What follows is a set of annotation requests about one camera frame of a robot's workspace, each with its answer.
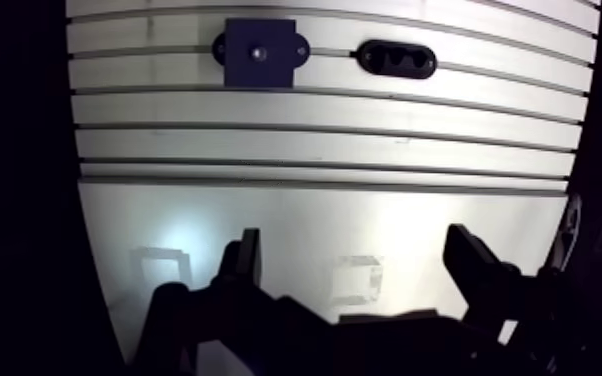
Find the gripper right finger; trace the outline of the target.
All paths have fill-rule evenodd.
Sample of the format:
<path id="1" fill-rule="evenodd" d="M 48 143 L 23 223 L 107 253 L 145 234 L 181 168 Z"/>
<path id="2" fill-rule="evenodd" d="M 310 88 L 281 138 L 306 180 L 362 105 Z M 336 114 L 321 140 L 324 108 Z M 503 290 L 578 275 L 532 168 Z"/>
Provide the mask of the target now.
<path id="1" fill-rule="evenodd" d="M 545 374 L 602 375 L 602 323 L 559 269 L 524 275 L 462 224 L 448 226 L 442 257 L 468 304 L 464 323 L 498 336 L 514 321 L 508 347 Z"/>

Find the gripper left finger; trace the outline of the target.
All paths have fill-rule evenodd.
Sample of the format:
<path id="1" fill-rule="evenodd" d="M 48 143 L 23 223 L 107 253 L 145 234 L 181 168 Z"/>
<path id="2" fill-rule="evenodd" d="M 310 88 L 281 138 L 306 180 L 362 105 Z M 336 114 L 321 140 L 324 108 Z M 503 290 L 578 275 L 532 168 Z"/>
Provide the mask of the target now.
<path id="1" fill-rule="evenodd" d="M 137 375 L 195 375 L 198 347 L 218 341 L 255 375 L 327 375 L 330 325 L 290 297 L 260 287 L 261 240 L 247 228 L 227 244 L 209 286 L 180 282 L 151 297 L 132 369 Z"/>

